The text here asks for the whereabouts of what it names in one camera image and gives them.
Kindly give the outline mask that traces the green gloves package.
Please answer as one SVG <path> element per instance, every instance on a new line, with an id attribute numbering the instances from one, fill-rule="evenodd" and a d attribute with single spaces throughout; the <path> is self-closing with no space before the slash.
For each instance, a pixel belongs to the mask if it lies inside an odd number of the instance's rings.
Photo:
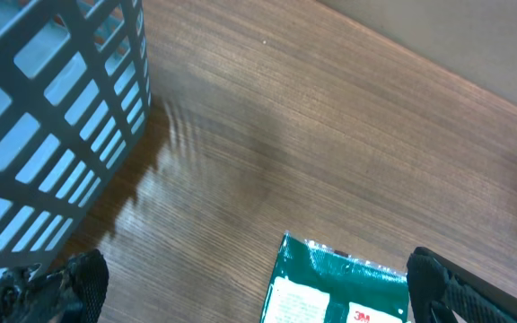
<path id="1" fill-rule="evenodd" d="M 403 323 L 407 276 L 286 232 L 277 251 L 261 323 Z"/>

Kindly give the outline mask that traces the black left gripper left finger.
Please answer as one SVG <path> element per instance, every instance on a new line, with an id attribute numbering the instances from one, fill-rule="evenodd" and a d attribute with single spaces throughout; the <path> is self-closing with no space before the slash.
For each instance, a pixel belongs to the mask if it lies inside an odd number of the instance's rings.
<path id="1" fill-rule="evenodd" d="M 38 265 L 16 266 L 0 277 L 0 322 L 96 323 L 109 285 L 98 249 L 71 256 L 61 267 L 35 276 Z"/>

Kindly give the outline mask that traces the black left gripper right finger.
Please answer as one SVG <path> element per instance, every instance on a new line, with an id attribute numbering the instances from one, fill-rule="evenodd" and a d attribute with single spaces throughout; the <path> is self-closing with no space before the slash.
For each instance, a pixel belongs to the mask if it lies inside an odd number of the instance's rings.
<path id="1" fill-rule="evenodd" d="M 416 323 L 517 322 L 517 298 L 426 247 L 408 258 L 407 284 Z"/>

